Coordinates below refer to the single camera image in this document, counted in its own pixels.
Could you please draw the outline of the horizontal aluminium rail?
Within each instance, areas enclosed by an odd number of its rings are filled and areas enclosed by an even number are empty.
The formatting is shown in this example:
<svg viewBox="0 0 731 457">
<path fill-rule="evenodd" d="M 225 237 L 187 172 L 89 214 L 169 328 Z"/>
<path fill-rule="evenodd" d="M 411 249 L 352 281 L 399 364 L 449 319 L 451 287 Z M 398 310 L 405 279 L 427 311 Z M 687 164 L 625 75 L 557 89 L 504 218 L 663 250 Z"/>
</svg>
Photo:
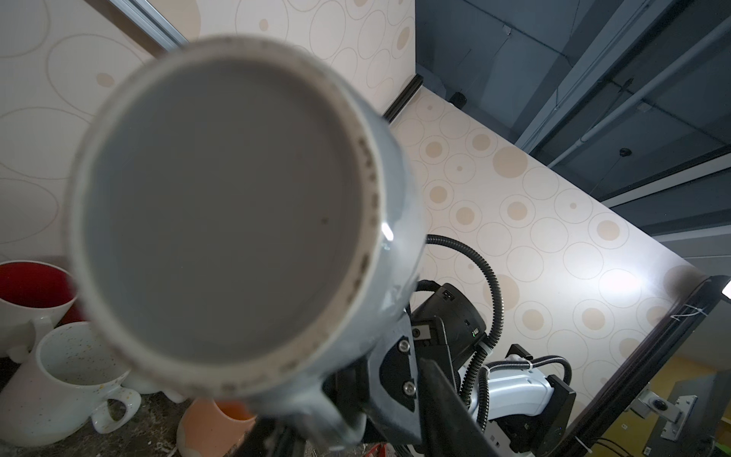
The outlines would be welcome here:
<svg viewBox="0 0 731 457">
<path fill-rule="evenodd" d="M 188 44 L 188 39 L 150 1 L 110 0 L 110 3 L 165 51 Z"/>
</svg>

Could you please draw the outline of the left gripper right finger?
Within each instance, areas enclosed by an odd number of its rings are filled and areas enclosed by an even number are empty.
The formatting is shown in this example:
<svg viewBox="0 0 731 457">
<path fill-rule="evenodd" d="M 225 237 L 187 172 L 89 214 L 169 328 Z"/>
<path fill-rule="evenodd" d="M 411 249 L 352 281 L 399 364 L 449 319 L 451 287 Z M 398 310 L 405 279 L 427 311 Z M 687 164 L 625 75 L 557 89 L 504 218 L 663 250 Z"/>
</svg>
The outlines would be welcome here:
<svg viewBox="0 0 731 457">
<path fill-rule="evenodd" d="M 420 359 L 417 367 L 424 456 L 498 456 L 438 364 Z"/>
</svg>

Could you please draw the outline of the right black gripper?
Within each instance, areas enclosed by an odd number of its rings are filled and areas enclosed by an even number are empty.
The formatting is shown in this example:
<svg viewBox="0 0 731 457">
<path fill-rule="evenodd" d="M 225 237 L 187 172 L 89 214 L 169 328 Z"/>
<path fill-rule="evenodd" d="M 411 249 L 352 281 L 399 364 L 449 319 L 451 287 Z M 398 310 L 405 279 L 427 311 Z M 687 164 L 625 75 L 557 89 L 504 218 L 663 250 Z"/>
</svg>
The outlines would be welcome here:
<svg viewBox="0 0 731 457">
<path fill-rule="evenodd" d="M 445 324 L 436 316 L 414 320 L 404 314 L 367 355 L 336 373 L 336 405 L 365 421 L 356 434 L 363 443 L 422 443 L 422 359 L 452 368 Z"/>
</svg>

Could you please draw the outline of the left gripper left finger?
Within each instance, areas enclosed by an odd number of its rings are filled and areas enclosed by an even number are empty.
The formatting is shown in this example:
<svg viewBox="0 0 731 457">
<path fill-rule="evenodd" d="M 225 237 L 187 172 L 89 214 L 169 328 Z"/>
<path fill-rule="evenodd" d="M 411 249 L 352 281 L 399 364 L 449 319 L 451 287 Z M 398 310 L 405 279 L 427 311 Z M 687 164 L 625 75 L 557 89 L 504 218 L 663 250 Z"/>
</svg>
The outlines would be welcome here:
<svg viewBox="0 0 731 457">
<path fill-rule="evenodd" d="M 295 428 L 275 419 L 258 419 L 230 457 L 303 457 L 306 440 Z"/>
</svg>

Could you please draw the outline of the cream speckled mug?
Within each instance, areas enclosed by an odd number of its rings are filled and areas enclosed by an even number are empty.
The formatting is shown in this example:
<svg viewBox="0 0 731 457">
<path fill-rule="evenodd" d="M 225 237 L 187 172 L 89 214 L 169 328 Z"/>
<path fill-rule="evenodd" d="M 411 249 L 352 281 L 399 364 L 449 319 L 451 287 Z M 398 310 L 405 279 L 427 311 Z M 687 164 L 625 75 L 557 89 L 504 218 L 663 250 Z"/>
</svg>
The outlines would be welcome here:
<svg viewBox="0 0 731 457">
<path fill-rule="evenodd" d="M 41 447 L 87 422 L 100 434 L 119 430 L 142 403 L 139 392 L 123 387 L 128 375 L 89 322 L 54 329 L 1 392 L 1 439 Z"/>
</svg>

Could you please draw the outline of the small grey mug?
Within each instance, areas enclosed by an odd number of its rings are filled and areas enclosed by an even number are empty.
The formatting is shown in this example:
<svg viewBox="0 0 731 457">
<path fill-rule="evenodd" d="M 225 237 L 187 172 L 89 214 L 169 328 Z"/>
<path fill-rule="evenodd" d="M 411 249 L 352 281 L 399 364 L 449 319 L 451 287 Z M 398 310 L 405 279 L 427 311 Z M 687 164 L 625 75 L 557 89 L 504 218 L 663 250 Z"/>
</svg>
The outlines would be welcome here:
<svg viewBox="0 0 731 457">
<path fill-rule="evenodd" d="M 388 122 L 337 72 L 222 36 L 148 62 L 97 112 L 65 238 L 85 316 L 135 371 L 342 449 L 367 417 L 323 384 L 405 314 L 425 212 Z"/>
</svg>

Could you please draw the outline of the white mug red inside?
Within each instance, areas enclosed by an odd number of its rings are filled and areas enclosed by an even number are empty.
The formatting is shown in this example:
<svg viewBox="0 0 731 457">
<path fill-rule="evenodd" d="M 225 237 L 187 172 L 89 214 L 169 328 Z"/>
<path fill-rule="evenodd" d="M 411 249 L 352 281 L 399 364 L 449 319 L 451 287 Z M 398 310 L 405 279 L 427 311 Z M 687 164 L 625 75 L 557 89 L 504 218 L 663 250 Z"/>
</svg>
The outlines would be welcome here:
<svg viewBox="0 0 731 457">
<path fill-rule="evenodd" d="M 24 363 L 77 299 L 72 276 L 39 261 L 1 264 L 1 356 Z"/>
</svg>

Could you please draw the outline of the beige mug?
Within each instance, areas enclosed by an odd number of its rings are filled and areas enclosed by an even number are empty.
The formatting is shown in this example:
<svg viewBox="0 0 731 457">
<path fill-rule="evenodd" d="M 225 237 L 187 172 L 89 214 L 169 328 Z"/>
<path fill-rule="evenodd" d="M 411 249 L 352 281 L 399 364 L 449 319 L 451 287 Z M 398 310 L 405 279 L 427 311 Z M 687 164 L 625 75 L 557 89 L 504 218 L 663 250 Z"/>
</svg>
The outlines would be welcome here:
<svg viewBox="0 0 731 457">
<path fill-rule="evenodd" d="M 178 452 L 181 456 L 227 456 L 243 443 L 256 419 L 242 402 L 196 399 L 178 425 Z"/>
</svg>

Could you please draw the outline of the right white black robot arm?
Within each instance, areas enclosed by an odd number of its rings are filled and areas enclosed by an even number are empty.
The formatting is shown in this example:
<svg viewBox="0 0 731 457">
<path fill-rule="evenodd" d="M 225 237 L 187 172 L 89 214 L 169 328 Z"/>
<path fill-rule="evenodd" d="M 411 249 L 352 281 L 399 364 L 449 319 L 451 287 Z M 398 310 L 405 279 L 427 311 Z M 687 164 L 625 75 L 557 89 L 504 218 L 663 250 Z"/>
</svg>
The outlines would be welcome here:
<svg viewBox="0 0 731 457">
<path fill-rule="evenodd" d="M 544 456 L 559 445 L 576 394 L 559 355 L 534 357 L 513 345 L 492 361 L 504 328 L 496 274 L 468 245 L 443 235 L 426 241 L 464 255 L 485 277 L 493 316 L 485 321 L 449 283 L 422 280 L 426 301 L 406 312 L 376 347 L 333 375 L 327 393 L 364 415 L 360 443 L 391 445 L 400 456 L 495 456 L 497 427 L 515 454 Z"/>
</svg>

